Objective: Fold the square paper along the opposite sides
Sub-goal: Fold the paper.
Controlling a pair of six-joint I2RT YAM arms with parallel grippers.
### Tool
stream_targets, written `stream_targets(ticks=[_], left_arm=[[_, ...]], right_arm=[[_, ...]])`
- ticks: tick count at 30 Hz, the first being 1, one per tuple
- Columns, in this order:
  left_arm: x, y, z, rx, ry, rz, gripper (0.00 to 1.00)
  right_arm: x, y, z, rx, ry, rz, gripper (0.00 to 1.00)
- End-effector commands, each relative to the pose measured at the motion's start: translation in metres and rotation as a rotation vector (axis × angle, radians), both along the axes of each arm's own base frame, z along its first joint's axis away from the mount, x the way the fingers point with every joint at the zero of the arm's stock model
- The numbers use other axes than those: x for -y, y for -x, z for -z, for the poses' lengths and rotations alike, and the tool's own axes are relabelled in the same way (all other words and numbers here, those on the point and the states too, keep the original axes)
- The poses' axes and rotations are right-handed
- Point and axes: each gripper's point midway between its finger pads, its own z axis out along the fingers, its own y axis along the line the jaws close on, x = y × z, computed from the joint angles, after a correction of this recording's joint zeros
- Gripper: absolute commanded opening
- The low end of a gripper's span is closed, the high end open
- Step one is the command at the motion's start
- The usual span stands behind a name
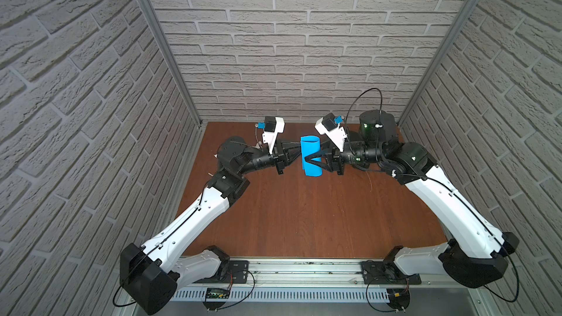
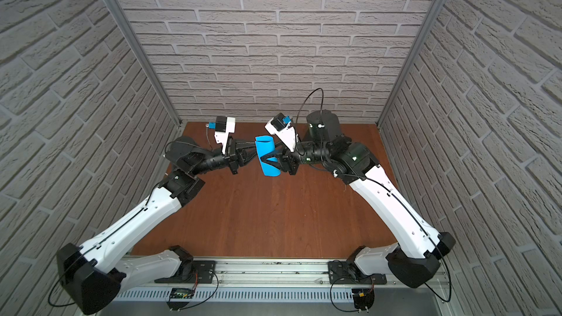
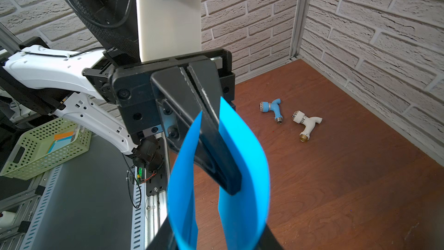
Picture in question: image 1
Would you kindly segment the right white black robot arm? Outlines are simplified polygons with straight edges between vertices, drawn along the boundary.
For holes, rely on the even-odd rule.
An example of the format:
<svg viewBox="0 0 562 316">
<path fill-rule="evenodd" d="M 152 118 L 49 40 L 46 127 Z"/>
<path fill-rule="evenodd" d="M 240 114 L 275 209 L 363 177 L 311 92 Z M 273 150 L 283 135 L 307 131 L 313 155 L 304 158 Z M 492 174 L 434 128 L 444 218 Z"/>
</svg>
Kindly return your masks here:
<svg viewBox="0 0 562 316">
<path fill-rule="evenodd" d="M 390 114 L 366 111 L 358 132 L 350 133 L 339 116 L 327 114 L 316 130 L 328 137 L 320 149 L 303 156 L 310 165 L 342 175 L 346 165 L 379 171 L 420 198 L 450 232 L 446 243 L 432 247 L 396 246 L 383 259 L 388 279 L 415 274 L 446 274 L 467 288 L 481 288 L 503 278 L 519 239 L 488 222 L 449 181 L 436 158 L 418 143 L 398 139 Z"/>
</svg>

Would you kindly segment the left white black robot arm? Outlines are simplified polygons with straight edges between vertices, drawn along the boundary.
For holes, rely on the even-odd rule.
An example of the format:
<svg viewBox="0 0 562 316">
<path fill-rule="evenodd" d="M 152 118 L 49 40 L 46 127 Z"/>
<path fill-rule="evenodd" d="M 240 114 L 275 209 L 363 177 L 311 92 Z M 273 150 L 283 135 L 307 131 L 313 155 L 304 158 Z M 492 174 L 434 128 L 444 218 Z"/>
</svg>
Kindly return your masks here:
<svg viewBox="0 0 562 316">
<path fill-rule="evenodd" d="M 279 174 L 301 155 L 301 145 L 276 141 L 269 150 L 232 137 L 217 150 L 217 171 L 200 195 L 171 224 L 143 244 L 129 244 L 119 258 L 119 286 L 148 315 L 159 312 L 178 289 L 202 279 L 223 280 L 229 255 L 211 246 L 179 259 L 195 239 L 243 196 L 250 182 L 245 174 L 274 167 Z"/>
</svg>

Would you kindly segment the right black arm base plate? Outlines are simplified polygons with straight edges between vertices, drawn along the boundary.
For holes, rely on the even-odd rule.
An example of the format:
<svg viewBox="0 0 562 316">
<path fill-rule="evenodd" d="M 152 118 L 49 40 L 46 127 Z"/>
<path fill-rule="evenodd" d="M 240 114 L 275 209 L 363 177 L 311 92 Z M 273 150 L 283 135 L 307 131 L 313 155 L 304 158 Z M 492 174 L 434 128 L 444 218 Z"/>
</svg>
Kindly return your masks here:
<svg viewBox="0 0 562 316">
<path fill-rule="evenodd" d="M 392 264 L 382 260 L 365 260 L 360 263 L 364 284 L 374 285 L 421 285 L 422 279 L 418 274 L 405 275 Z"/>
</svg>

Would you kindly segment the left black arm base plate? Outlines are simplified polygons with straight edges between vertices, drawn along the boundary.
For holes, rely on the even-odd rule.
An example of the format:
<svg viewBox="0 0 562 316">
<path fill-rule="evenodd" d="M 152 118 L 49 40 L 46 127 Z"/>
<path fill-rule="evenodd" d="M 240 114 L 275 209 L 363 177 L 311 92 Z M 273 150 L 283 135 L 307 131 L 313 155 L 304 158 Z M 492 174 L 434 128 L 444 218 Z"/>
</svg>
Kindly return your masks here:
<svg viewBox="0 0 562 316">
<path fill-rule="evenodd" d="M 196 284 L 246 284 L 248 278 L 248 260 L 230 260 L 228 265 L 222 264 L 215 276 L 196 281 Z"/>
</svg>

